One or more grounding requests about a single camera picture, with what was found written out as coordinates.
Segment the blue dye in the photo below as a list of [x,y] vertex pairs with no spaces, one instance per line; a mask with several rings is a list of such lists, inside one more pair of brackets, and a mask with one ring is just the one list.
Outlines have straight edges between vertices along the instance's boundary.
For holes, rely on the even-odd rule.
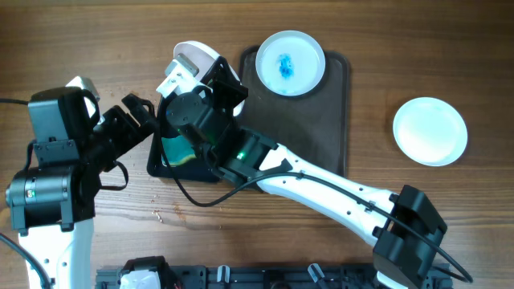
[[284,79],[289,79],[295,74],[295,66],[292,64],[291,56],[288,53],[279,55],[276,62],[280,63],[279,71]]

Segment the wooden surface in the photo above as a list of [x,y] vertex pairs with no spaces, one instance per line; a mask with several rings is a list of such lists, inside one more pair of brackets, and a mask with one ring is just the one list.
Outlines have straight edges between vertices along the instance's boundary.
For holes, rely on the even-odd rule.
[[[475,277],[472,286],[455,287],[512,288],[513,14],[511,4],[493,1],[4,8],[0,95],[28,100],[86,75],[104,111],[129,92],[157,102],[155,88],[178,42],[204,42],[237,67],[245,47],[276,31],[305,31],[352,66],[349,178],[397,192],[404,184],[424,190],[449,225],[443,248]],[[418,165],[394,143],[394,113],[418,96],[445,100],[465,119],[469,144],[455,164]],[[0,105],[0,133],[6,188],[33,137],[27,109]],[[101,267],[159,254],[175,265],[371,261],[372,248],[355,234],[281,197],[245,192],[214,208],[192,206],[171,181],[148,176],[149,145],[150,139],[121,158],[130,173],[126,190],[96,197],[92,278]],[[102,178],[122,181],[119,172]],[[185,186],[202,201],[230,188]],[[16,235],[4,201],[0,229]],[[24,263],[0,246],[0,288],[25,287]]]

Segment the green sponge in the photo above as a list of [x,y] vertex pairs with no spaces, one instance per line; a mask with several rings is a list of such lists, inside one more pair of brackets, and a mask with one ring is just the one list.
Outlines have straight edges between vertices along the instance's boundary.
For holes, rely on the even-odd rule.
[[[196,158],[194,150],[191,148],[191,144],[185,139],[185,137],[177,136],[172,139],[162,137],[161,140],[169,165],[173,167],[184,165],[186,162]],[[166,165],[164,158],[161,159],[162,164]]]

